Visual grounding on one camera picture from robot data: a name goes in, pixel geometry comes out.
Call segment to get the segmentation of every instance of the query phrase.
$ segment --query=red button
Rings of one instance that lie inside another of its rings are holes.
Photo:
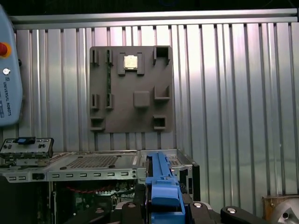
[[[5,56],[7,53],[8,53],[7,46],[0,42],[0,56]]]

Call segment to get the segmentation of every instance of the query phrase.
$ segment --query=metal screw head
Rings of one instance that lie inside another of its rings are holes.
[[[103,209],[97,209],[97,210],[95,211],[95,213],[103,213],[103,212],[104,212]]]
[[[228,208],[227,211],[231,214],[235,214],[237,211],[233,208]]]
[[[3,74],[4,75],[9,75],[9,73],[10,73],[10,69],[8,69],[8,68],[5,68],[5,69],[3,69]]]
[[[193,204],[196,208],[201,208],[201,203],[194,203]]]

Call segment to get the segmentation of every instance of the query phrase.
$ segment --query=cpu chip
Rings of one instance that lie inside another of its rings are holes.
[[[138,57],[128,55],[124,57],[124,68],[128,70],[135,70],[138,67]]]

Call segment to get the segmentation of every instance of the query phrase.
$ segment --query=small bracket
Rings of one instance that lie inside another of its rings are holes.
[[[162,94],[157,93],[157,88],[154,87],[154,100],[157,102],[167,102],[171,98],[171,93],[170,93],[170,86],[167,86],[166,89],[162,92]]]
[[[113,51],[111,49],[107,50],[106,63],[111,66],[113,65]]]
[[[113,108],[114,108],[114,95],[109,93],[109,94],[107,94],[106,109],[107,110],[112,110]]]
[[[154,115],[154,130],[165,130],[167,127],[166,116],[164,115]]]
[[[90,102],[90,108],[93,110],[99,110],[100,109],[100,96],[99,94],[92,94],[91,102]]]
[[[92,49],[90,51],[90,63],[93,66],[99,66],[100,65],[100,53],[96,49]]]
[[[103,131],[105,129],[105,118],[90,117],[90,130]]]
[[[171,51],[169,46],[154,46],[153,65],[156,64],[158,58],[165,58],[168,65],[171,59]]]

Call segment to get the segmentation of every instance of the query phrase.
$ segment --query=dark ceiling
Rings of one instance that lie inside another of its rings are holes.
[[[0,0],[10,15],[162,12],[299,7],[299,0]]]

